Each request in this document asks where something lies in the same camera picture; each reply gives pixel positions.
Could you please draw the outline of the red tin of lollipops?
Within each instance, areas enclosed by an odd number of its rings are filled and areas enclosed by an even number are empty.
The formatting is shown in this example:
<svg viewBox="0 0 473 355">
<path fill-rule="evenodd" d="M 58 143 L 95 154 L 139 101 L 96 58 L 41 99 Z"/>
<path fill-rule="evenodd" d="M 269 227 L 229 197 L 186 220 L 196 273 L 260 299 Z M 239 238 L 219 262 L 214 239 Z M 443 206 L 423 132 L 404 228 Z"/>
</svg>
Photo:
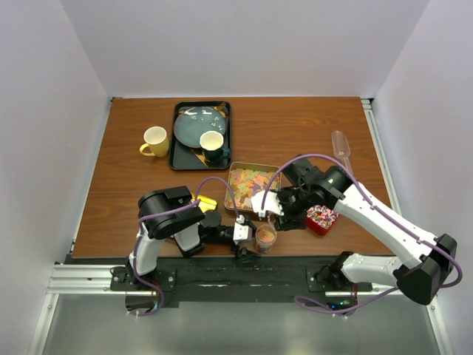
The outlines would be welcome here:
<svg viewBox="0 0 473 355">
<path fill-rule="evenodd" d="M 318 236 L 325 236 L 336 223 L 339 214 L 326 206 L 315 205 L 307 210 L 306 227 Z"/>
</svg>

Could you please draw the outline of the glass goblet jar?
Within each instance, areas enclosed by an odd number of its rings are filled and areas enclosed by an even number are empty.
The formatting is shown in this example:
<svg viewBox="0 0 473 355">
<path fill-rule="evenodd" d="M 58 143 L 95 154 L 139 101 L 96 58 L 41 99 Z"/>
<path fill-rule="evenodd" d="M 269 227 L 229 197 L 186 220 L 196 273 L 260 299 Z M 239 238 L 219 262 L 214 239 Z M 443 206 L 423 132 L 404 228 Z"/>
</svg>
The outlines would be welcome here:
<svg viewBox="0 0 473 355">
<path fill-rule="evenodd" d="M 262 254 L 267 254 L 276 242 L 277 232 L 271 224 L 259 226 L 255 233 L 256 248 Z"/>
</svg>

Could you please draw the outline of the gold tin of star candies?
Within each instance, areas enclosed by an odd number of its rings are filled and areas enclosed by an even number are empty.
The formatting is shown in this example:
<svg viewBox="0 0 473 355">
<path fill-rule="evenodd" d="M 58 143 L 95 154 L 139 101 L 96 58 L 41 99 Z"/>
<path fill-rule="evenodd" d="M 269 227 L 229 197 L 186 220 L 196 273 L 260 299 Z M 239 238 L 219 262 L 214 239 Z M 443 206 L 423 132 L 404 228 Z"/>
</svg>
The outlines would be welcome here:
<svg viewBox="0 0 473 355">
<path fill-rule="evenodd" d="M 194 202 L 195 200 L 200 201 L 199 208 L 203 214 L 210 211 L 216 211 L 218 209 L 218 203 L 215 199 L 212 199 L 210 197 L 206 197 L 203 195 L 192 194 L 191 196 L 192 196 L 192 200 L 191 200 L 192 202 Z"/>
</svg>

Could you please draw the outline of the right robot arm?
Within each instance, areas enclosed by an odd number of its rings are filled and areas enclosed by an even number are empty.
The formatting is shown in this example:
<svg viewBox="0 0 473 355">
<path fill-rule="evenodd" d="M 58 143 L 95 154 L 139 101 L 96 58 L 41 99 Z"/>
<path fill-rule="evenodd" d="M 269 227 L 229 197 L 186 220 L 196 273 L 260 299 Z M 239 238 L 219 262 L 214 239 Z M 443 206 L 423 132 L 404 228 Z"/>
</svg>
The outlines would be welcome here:
<svg viewBox="0 0 473 355">
<path fill-rule="evenodd" d="M 289 187 L 264 193 L 260 206 L 276 217 L 276 230 L 301 229 L 311 207 L 320 205 L 343 215 L 381 241 L 391 257 L 342 252 L 315 278 L 339 291 L 359 283 L 388 285 L 411 301 L 428 305 L 442 288 L 457 285 L 463 272 L 455 260 L 457 241 L 409 222 L 376 199 L 340 163 L 322 171 L 309 155 L 298 155 L 279 172 Z"/>
</svg>

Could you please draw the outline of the clear plastic scoop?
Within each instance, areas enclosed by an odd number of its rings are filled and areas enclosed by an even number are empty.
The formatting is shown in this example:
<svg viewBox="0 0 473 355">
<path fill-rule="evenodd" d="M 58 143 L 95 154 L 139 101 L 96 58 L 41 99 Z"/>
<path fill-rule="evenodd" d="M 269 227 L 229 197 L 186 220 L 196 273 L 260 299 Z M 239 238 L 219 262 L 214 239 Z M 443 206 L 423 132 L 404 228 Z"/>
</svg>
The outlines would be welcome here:
<svg viewBox="0 0 473 355">
<path fill-rule="evenodd" d="M 353 168 L 350 163 L 351 151 L 347 136 L 343 132 L 336 130 L 332 132 L 331 139 L 334 157 L 344 165 L 350 173 L 350 177 L 353 178 Z"/>
</svg>

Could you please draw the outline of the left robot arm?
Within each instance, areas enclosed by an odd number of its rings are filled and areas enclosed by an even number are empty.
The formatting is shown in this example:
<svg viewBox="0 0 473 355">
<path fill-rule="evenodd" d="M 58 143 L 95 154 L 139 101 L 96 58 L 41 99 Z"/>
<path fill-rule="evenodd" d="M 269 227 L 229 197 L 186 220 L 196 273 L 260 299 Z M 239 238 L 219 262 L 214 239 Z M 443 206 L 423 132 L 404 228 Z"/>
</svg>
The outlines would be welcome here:
<svg viewBox="0 0 473 355">
<path fill-rule="evenodd" d="M 238 214 L 232 226 L 222 224 L 217 207 L 203 210 L 207 202 L 186 186 L 149 192 L 139 199 L 137 242 L 126 264 L 127 281 L 137 290 L 147 289 L 157 268 L 162 240 L 173 239 L 183 257 L 193 257 L 206 243 L 230 246 L 251 241 L 256 226 Z"/>
</svg>

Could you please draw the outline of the silver tin of gummies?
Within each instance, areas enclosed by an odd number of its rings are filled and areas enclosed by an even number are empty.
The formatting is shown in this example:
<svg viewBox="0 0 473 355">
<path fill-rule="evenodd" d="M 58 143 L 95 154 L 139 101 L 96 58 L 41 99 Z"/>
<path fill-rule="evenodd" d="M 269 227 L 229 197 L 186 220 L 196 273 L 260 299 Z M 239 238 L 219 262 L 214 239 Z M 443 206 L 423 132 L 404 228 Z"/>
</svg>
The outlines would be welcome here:
<svg viewBox="0 0 473 355">
<path fill-rule="evenodd" d="M 258 163 L 233 162 L 228 172 L 231 187 L 239 212 L 252 212 L 251 198 L 262 191 L 279 169 Z"/>
</svg>

